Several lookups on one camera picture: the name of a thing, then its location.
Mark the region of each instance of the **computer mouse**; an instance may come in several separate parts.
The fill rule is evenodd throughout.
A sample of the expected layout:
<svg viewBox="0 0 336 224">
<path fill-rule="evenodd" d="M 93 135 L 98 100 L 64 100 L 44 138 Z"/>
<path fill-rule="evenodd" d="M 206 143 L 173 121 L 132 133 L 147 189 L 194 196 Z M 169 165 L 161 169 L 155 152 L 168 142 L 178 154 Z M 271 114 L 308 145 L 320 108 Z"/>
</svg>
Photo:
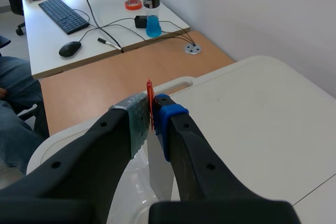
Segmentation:
<svg viewBox="0 0 336 224">
<path fill-rule="evenodd" d="M 82 46 L 82 43 L 79 41 L 73 41 L 73 42 L 66 43 L 59 50 L 59 55 L 63 57 L 71 57 L 78 51 L 78 49 L 81 46 Z"/>
</svg>

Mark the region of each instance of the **white table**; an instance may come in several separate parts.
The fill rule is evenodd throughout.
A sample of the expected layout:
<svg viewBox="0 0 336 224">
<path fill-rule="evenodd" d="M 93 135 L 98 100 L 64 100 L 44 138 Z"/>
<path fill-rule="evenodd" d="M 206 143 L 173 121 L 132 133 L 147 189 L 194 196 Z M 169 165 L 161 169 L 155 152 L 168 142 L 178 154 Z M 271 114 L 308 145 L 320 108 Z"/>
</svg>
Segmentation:
<svg viewBox="0 0 336 224">
<path fill-rule="evenodd" d="M 59 49 L 66 43 L 78 41 L 83 34 L 93 27 L 89 26 L 79 32 L 67 35 L 61 30 L 54 21 L 38 6 L 45 0 L 31 1 L 23 0 L 23 8 L 25 13 L 26 32 L 28 39 L 29 57 L 31 65 L 31 73 L 34 78 L 43 78 L 53 74 L 60 73 L 78 66 L 106 58 L 108 56 L 118 54 L 120 51 L 103 45 L 97 41 L 98 37 L 111 39 L 98 30 L 89 32 L 82 40 L 82 48 L 72 57 L 61 57 Z M 91 24 L 94 24 L 89 7 L 86 0 L 62 0 L 73 9 L 79 9 L 89 14 Z M 118 19 L 131 17 L 136 15 L 145 15 L 145 9 L 130 11 L 124 7 L 127 0 L 89 0 L 96 20 L 99 25 L 107 25 Z M 84 19 L 87 17 L 78 12 Z M 189 26 L 170 11 L 161 3 L 160 20 L 169 20 L 174 24 L 189 30 Z M 145 39 L 150 39 L 145 29 L 137 29 L 134 21 L 123 20 L 116 24 L 126 26 Z M 163 31 L 180 32 L 181 30 L 170 23 L 161 23 Z M 108 31 L 123 47 L 124 51 L 129 51 L 147 45 L 149 42 L 143 41 L 136 34 L 118 26 L 107 27 Z"/>
</svg>

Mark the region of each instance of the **black power adapter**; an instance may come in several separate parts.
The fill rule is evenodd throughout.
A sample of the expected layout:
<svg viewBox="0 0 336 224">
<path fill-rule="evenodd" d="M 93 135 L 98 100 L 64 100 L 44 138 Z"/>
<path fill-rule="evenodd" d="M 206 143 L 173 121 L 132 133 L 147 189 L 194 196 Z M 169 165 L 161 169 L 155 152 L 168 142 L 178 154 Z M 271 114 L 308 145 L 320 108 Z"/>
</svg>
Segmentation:
<svg viewBox="0 0 336 224">
<path fill-rule="evenodd" d="M 136 16 L 135 19 L 136 28 L 146 28 L 147 27 L 147 16 Z"/>
</svg>

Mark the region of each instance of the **wooden desk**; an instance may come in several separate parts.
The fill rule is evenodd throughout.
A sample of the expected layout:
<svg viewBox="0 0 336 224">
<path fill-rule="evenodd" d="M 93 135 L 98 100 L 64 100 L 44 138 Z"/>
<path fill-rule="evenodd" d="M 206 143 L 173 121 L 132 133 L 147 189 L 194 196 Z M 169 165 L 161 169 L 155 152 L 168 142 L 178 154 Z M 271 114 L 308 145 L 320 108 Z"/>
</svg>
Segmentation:
<svg viewBox="0 0 336 224">
<path fill-rule="evenodd" d="M 148 77 L 158 86 L 234 63 L 201 33 L 189 34 L 202 46 L 198 55 L 185 53 L 186 42 L 173 38 L 43 79 L 50 134 L 104 114 L 111 105 L 144 91 Z"/>
</svg>

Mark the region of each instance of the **black keyboard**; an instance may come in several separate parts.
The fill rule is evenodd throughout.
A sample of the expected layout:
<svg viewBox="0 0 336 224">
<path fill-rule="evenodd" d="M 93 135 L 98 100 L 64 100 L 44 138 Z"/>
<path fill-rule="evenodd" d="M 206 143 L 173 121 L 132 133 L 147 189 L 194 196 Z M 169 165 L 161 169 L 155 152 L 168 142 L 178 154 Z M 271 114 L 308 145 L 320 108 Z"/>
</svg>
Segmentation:
<svg viewBox="0 0 336 224">
<path fill-rule="evenodd" d="M 68 35 L 89 26 L 85 19 L 62 0 L 47 0 L 38 5 Z"/>
</svg>

